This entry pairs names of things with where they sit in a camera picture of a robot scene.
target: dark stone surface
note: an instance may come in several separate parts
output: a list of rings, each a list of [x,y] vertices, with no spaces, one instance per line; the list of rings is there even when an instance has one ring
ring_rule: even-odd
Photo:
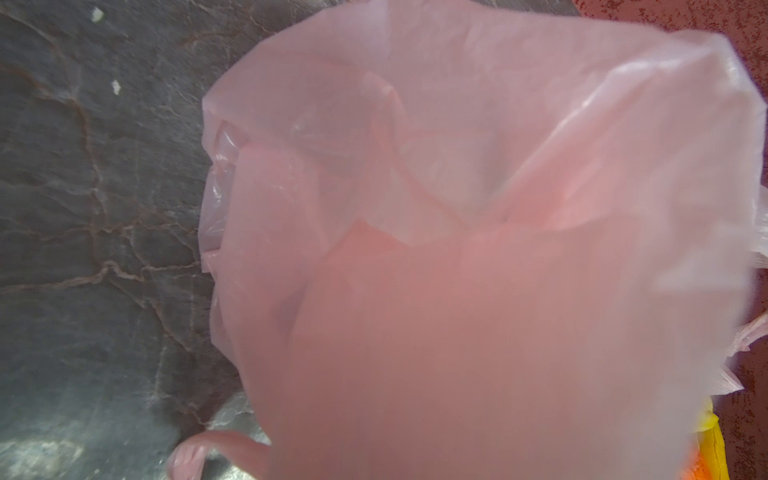
[[[338,1],[0,1],[0,478],[155,480],[206,427],[258,435],[208,336],[200,99]]]

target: white speck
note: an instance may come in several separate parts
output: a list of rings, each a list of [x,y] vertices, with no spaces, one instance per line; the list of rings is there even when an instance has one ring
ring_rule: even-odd
[[[94,7],[94,11],[91,12],[91,22],[98,23],[104,18],[104,12],[99,7]]]

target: translucent plastic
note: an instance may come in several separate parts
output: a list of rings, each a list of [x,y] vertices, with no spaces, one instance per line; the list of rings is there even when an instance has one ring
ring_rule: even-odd
[[[725,38],[359,0],[204,118],[212,335],[273,445],[173,478],[675,478],[750,291],[765,105]]]

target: orange object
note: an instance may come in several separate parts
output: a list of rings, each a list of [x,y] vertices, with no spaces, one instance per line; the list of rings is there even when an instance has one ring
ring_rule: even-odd
[[[704,460],[699,449],[696,449],[693,463],[686,468],[680,476],[680,480],[712,480],[710,469],[707,467],[707,462]]]

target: crack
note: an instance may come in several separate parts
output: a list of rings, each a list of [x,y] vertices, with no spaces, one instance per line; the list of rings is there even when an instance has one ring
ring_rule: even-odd
[[[190,37],[185,38],[181,41],[179,44],[182,47],[187,47],[188,45],[191,45],[193,43],[197,43],[199,40],[202,40],[204,38],[210,38],[210,37],[216,37],[216,38],[234,38],[243,33],[243,30],[245,30],[245,25],[241,25],[240,27],[234,29],[233,31],[204,31],[203,33],[197,33],[194,35],[191,35]]]
[[[154,302],[152,299],[147,299],[147,303],[149,304],[149,306],[150,306],[150,307],[152,308],[152,310],[154,311],[154,314],[155,314],[155,316],[157,317],[157,321],[158,321],[158,322],[160,322],[160,327],[161,327],[161,329],[163,330],[163,334],[164,334],[164,335],[165,335],[165,336],[166,336],[166,337],[167,337],[167,338],[168,338],[168,339],[169,339],[171,342],[173,342],[173,343],[177,344],[179,347],[181,347],[181,349],[182,349],[184,352],[187,352],[187,353],[188,353],[188,354],[190,354],[191,356],[194,356],[194,352],[192,351],[192,349],[191,349],[191,348],[189,348],[188,346],[184,345],[184,343],[183,343],[183,342],[182,342],[182,341],[181,341],[181,340],[180,340],[178,337],[176,337],[176,336],[175,336],[175,335],[174,335],[174,334],[173,334],[173,333],[172,333],[172,332],[171,332],[171,331],[168,329],[168,327],[165,325],[165,322],[163,321],[163,315],[162,315],[162,313],[161,313],[160,307],[159,307],[159,306],[158,306],[158,305],[157,305],[157,304],[156,304],[156,303],[155,303],[155,302]]]
[[[124,272],[113,260],[107,260],[102,264],[101,270],[94,273],[93,275],[76,276],[74,278],[69,278],[59,282],[7,285],[0,288],[0,295],[5,295],[8,293],[20,293],[28,290],[63,290],[88,284],[95,285],[96,283],[100,283],[107,275],[107,273],[110,272],[123,279],[137,280],[140,282],[143,281],[139,276]]]
[[[251,14],[251,11],[253,10],[253,6],[251,8],[244,8],[243,9],[245,14],[248,15],[248,18],[250,18],[250,22],[253,23],[259,30],[261,30],[263,33],[265,33],[267,36],[275,35],[277,32],[265,27],[264,25],[260,24],[256,21],[255,18],[253,18],[253,15]]]
[[[157,359],[157,370],[155,370],[154,374],[154,389],[147,399],[150,405],[158,402],[161,399],[170,398],[170,395],[167,393],[164,393],[161,389],[161,370],[163,369],[164,359],[165,359],[165,353],[168,350],[168,345],[166,343],[163,343],[163,346],[160,349],[160,356]]]

